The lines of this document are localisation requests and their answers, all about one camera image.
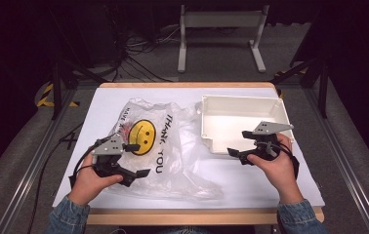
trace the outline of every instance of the wooden table edge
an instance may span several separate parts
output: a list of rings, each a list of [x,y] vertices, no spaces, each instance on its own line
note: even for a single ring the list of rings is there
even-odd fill
[[[270,82],[102,83],[100,88],[272,88]]]
[[[320,207],[313,208],[324,221]],[[276,224],[276,209],[229,210],[97,210],[92,209],[90,225],[254,225]]]

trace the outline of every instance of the plastic bag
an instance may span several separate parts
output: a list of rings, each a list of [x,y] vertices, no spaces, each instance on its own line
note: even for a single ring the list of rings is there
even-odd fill
[[[219,199],[222,190],[199,175],[197,145],[200,114],[175,103],[152,104],[132,98],[121,111],[110,135],[118,133],[125,143],[138,143],[139,151],[124,152],[118,163],[135,172],[151,169],[130,187],[120,184],[105,191],[152,199]]]

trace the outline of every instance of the person's right hand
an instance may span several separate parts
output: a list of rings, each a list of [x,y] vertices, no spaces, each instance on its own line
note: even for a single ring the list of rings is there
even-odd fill
[[[88,167],[91,165],[93,155],[89,154],[81,165],[84,169],[80,170],[74,187],[68,194],[68,199],[80,206],[87,206],[103,189],[123,180],[123,175],[99,177],[92,167]]]
[[[292,151],[292,143],[287,136],[277,134],[277,138]],[[279,156],[272,161],[264,160],[254,154],[248,155],[248,160],[265,172],[269,182],[278,190],[281,204],[304,201],[295,179],[294,166],[285,152],[281,150]]]

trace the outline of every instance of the white plastic container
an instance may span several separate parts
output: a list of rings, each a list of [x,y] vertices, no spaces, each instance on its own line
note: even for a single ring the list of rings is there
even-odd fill
[[[243,138],[242,131],[253,131],[262,121],[290,124],[281,98],[202,97],[201,136],[212,153],[256,148],[252,139]],[[281,133],[294,141],[291,130]]]

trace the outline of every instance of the person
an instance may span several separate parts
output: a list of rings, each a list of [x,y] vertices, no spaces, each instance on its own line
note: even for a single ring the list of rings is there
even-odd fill
[[[277,134],[278,140],[292,151],[290,139]],[[248,160],[264,171],[269,182],[276,188],[280,202],[277,205],[278,224],[282,233],[328,233],[324,225],[315,217],[315,213],[307,199],[301,193],[295,179],[294,168],[290,157],[281,151],[273,161],[264,160],[256,155],[248,155]],[[122,181],[122,175],[99,177],[91,167],[93,157],[88,155],[72,190],[49,214],[49,225],[46,229],[50,233],[83,233],[90,211],[88,204],[96,198],[103,189]],[[186,233],[205,234],[204,229],[186,227]],[[178,228],[163,231],[167,233],[183,233]]]

